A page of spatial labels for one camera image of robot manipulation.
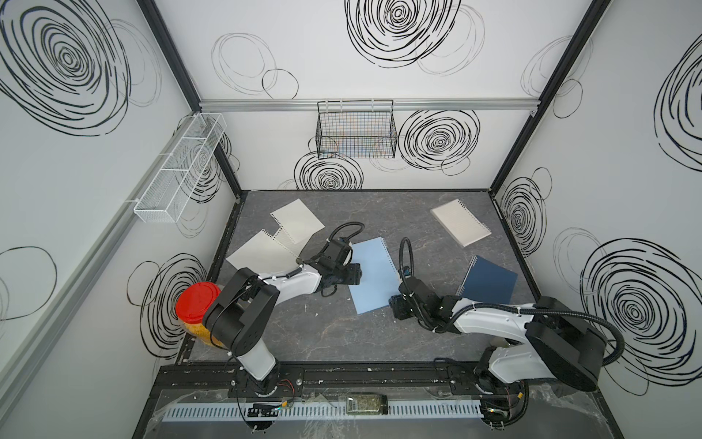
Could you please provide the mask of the torn lined paper page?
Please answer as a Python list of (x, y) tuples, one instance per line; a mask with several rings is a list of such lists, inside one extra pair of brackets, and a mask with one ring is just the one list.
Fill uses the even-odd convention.
[(273, 235), (273, 238), (280, 243), (280, 245), (283, 245), (283, 247), (285, 247), (289, 252), (295, 256), (299, 256), (303, 252), (303, 249), (307, 243), (309, 243), (311, 235), (301, 239), (300, 241), (294, 241), (285, 228), (279, 228), (279, 230), (277, 230), (277, 232)]

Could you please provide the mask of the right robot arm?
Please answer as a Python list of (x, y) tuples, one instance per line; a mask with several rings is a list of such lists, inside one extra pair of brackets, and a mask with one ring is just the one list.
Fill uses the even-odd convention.
[(433, 334), (483, 334), (504, 340), (490, 347), (473, 370), (482, 391), (525, 380), (558, 380), (578, 391), (595, 391), (601, 369), (625, 351), (616, 325), (576, 312), (554, 297), (513, 305), (506, 297), (516, 274), (475, 256), (457, 293), (439, 296), (415, 274), (411, 241), (399, 248), (399, 292), (389, 300), (398, 320), (416, 318)]

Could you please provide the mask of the dark blue notebook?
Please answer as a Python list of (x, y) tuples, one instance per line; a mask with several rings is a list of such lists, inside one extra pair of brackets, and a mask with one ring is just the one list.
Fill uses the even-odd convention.
[(476, 302), (509, 305), (517, 283), (517, 274), (474, 256), (456, 295)]

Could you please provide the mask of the torn white lined page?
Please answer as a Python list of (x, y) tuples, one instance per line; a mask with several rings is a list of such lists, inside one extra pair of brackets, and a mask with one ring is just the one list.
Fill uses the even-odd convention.
[(301, 201), (295, 201), (274, 210), (271, 216), (287, 234), (292, 243), (301, 243), (320, 232), (325, 225)]

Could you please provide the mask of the light blue notebook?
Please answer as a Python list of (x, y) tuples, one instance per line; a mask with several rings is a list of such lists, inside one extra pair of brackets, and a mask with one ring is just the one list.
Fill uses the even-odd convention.
[(399, 292), (400, 275), (386, 241), (378, 237), (353, 244), (352, 249), (352, 263), (358, 263), (362, 271), (360, 283), (349, 287), (356, 312), (362, 315), (387, 307)]

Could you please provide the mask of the large torn lined page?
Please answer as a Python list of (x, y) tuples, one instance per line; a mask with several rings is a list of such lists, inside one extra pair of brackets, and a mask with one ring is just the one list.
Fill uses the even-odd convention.
[(294, 270), (297, 257), (261, 230), (227, 258), (236, 269), (249, 268), (257, 274), (284, 274)]

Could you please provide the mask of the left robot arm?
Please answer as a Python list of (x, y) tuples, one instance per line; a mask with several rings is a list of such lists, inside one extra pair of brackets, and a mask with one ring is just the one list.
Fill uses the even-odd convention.
[(234, 374), (233, 388), (258, 396), (273, 394), (281, 381), (280, 362), (263, 341), (263, 333), (276, 305), (308, 294), (326, 296), (340, 285), (359, 285), (362, 269), (352, 262), (351, 239), (365, 229), (360, 221), (336, 227), (322, 249), (283, 274), (256, 274), (244, 267), (225, 285), (204, 314), (203, 325), (212, 342), (218, 342), (246, 373)]

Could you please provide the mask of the white lined spiral notebook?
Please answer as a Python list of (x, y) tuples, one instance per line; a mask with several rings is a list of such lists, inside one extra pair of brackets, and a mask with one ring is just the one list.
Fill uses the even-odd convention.
[(459, 199), (432, 209), (431, 214), (462, 247), (477, 243), (491, 235), (491, 230), (479, 221)]

